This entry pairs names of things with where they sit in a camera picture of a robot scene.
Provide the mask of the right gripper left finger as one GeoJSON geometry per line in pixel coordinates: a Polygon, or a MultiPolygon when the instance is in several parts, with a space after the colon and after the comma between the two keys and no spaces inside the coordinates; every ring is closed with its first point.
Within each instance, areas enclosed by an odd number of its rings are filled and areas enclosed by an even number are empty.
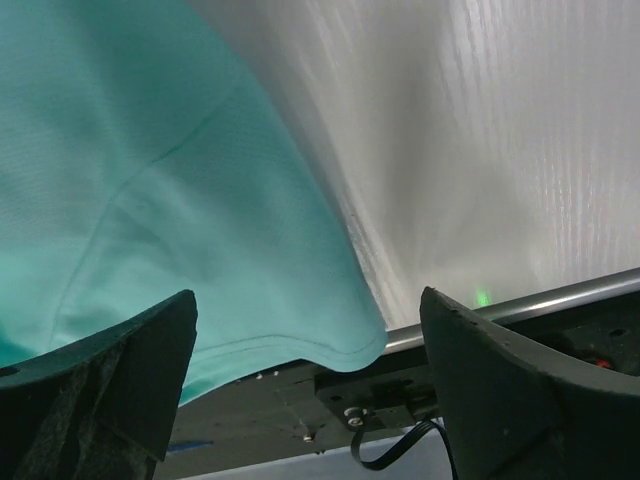
{"type": "Polygon", "coordinates": [[[1,370],[4,479],[150,479],[166,457],[196,340],[183,290],[1,370]]]}

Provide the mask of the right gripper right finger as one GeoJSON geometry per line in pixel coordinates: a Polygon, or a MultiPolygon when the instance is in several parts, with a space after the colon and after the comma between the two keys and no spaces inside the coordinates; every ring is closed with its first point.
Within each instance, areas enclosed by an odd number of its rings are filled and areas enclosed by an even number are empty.
{"type": "Polygon", "coordinates": [[[638,478],[637,377],[531,340],[432,288],[420,318],[459,478],[638,478]]]}

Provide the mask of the teal t shirt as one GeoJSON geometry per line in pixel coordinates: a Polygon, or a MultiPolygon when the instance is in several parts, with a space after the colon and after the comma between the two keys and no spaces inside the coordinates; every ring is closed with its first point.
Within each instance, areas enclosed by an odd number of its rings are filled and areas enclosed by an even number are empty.
{"type": "Polygon", "coordinates": [[[3,2],[2,364],[185,289],[183,402],[295,360],[356,371],[387,341],[268,95],[185,2],[3,2]]]}

